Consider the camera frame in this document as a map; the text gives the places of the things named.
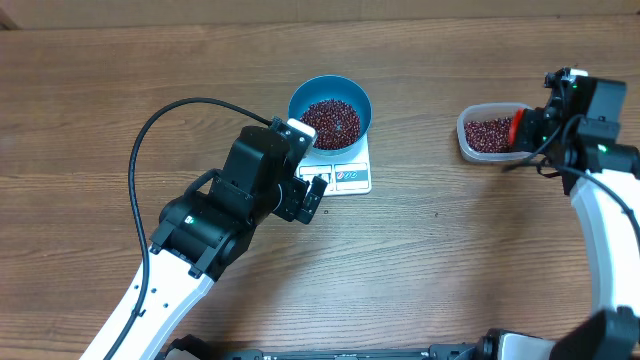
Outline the red plastic measuring scoop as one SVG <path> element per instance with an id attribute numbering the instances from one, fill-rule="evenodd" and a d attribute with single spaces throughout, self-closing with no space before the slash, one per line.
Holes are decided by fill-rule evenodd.
<path id="1" fill-rule="evenodd" d="M 511 125 L 509 127 L 509 134 L 508 134 L 508 143 L 510 147 L 513 147 L 515 145 L 519 124 L 525 112 L 526 112 L 525 108 L 519 108 L 512 117 Z"/>

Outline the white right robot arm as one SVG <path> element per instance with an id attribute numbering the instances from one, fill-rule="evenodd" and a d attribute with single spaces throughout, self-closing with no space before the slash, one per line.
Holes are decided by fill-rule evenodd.
<path id="1" fill-rule="evenodd" d="M 575 210 L 592 276 L 592 313 L 550 341 L 491 329 L 472 359 L 630 359 L 639 346 L 639 150 L 618 143 L 625 83 L 562 68 L 544 80 L 546 105 L 517 111 L 508 142 L 533 167 L 558 177 Z"/>

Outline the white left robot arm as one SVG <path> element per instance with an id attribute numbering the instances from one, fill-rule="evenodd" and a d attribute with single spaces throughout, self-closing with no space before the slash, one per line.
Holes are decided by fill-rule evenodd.
<path id="1" fill-rule="evenodd" d="M 247 126 L 222 169 L 169 202 L 127 292 L 83 353 L 85 359 L 153 359 L 185 315 L 247 251 L 269 215 L 309 223 L 326 181 L 295 170 L 316 131 L 297 120 Z"/>

